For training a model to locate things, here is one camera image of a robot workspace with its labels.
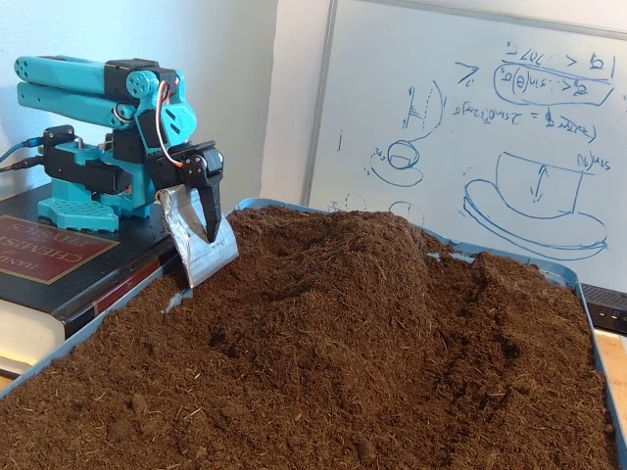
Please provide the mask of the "silver foil-wrapped gripper finger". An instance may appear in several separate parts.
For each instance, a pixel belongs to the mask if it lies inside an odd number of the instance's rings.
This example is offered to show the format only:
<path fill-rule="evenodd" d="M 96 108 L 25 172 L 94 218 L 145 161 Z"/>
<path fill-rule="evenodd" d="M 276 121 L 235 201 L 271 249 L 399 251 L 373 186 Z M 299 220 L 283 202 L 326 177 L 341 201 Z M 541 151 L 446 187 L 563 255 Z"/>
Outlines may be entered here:
<path fill-rule="evenodd" d="M 198 189 L 181 184 L 159 190 L 156 199 L 162 206 L 166 230 L 180 256 L 190 288 L 196 288 L 238 257 L 235 235 L 221 209 L 217 209 L 217 236 L 213 242 L 209 241 L 210 230 Z"/>

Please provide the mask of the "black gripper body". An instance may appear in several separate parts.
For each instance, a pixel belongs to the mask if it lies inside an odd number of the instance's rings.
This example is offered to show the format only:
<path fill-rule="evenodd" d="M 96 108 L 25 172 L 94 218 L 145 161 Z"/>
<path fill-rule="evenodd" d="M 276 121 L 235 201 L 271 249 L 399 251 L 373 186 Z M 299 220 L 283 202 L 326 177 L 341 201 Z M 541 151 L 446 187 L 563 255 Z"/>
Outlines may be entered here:
<path fill-rule="evenodd" d="M 180 184 L 191 188 L 204 188 L 219 184 L 223 173 L 223 156 L 214 141 L 200 144 L 182 144 L 170 150 L 176 166 L 163 155 L 148 159 L 148 169 L 156 190 Z"/>

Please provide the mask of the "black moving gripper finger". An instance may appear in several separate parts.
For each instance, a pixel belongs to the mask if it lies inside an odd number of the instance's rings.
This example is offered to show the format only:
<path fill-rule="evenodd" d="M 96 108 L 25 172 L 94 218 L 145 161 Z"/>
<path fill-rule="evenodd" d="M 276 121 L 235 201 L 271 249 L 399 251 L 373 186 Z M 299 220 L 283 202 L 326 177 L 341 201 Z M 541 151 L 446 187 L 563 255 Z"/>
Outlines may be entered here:
<path fill-rule="evenodd" d="M 182 162 L 186 183 L 198 191 L 205 217 L 207 240 L 212 243 L 217 237 L 221 221 L 221 157 L 219 154 L 194 154 L 185 157 Z"/>

